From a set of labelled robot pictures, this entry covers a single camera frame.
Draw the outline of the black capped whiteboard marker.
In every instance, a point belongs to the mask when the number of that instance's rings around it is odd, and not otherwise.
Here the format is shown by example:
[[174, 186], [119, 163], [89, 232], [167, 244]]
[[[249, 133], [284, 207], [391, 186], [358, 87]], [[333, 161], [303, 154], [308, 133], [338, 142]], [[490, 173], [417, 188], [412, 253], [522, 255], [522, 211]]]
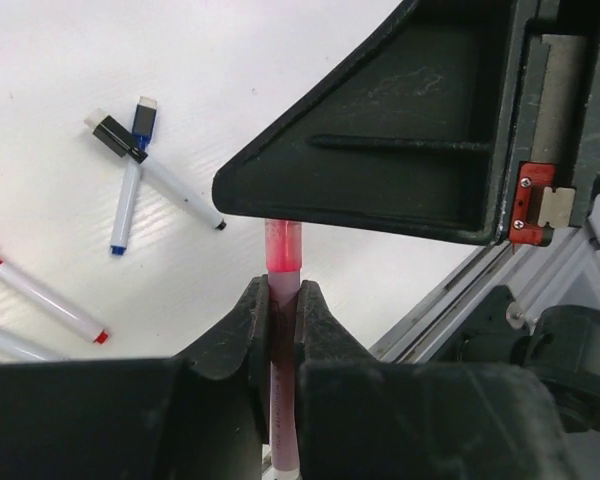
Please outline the black capped whiteboard marker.
[[149, 156], [139, 146], [136, 137], [111, 115], [96, 109], [84, 120], [84, 123], [91, 133], [112, 152], [119, 157], [129, 156], [139, 165], [142, 173], [147, 175], [178, 208], [199, 218], [212, 229], [222, 231], [226, 228], [226, 221], [215, 208], [159, 163], [155, 157]]

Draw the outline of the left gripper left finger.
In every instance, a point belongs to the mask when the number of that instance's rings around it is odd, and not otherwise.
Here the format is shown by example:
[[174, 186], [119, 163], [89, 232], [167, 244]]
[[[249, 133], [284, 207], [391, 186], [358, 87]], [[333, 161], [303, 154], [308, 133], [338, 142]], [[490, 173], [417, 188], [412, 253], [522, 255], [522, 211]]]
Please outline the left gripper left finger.
[[[267, 282], [170, 358], [0, 364], [0, 479], [258, 479]], [[305, 479], [566, 479], [548, 389], [504, 364], [376, 360], [303, 284], [294, 415]]]

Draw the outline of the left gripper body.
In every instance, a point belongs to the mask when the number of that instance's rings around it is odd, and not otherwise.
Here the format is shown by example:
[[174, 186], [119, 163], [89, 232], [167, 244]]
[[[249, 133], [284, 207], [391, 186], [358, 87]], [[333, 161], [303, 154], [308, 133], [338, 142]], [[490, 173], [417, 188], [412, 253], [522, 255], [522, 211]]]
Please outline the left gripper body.
[[502, 238], [547, 245], [600, 195], [600, 1], [540, 1], [525, 26]]

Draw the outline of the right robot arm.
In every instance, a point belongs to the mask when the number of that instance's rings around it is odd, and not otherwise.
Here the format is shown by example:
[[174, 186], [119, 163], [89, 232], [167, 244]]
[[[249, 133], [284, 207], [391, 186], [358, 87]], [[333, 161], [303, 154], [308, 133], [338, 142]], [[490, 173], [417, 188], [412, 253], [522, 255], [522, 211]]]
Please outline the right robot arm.
[[532, 372], [551, 392], [564, 429], [600, 433], [600, 310], [553, 306], [526, 322], [511, 302], [497, 309], [474, 311], [453, 359], [460, 362], [505, 363]]

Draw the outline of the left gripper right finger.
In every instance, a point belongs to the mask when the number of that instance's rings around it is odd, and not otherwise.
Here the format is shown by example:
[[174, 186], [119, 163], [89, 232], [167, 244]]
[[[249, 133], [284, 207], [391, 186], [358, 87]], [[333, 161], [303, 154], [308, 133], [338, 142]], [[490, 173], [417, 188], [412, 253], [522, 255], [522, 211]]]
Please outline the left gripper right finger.
[[404, 1], [215, 175], [224, 213], [486, 245], [524, 1]]

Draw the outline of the pink highlighter pen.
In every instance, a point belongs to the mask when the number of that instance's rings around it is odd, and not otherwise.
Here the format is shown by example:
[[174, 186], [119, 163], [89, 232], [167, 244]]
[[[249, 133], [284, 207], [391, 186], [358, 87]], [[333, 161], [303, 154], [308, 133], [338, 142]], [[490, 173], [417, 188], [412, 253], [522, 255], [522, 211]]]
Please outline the pink highlighter pen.
[[294, 335], [302, 267], [302, 226], [265, 221], [265, 256], [270, 314], [270, 434], [276, 479], [300, 475], [295, 422]]

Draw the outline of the red capped whiteboard marker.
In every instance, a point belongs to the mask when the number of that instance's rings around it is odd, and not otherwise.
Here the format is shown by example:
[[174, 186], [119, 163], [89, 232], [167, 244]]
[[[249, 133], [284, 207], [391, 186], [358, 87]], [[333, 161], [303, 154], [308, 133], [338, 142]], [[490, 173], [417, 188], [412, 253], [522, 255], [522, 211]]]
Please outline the red capped whiteboard marker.
[[24, 271], [0, 259], [0, 281], [88, 342], [103, 345], [109, 330], [84, 310]]

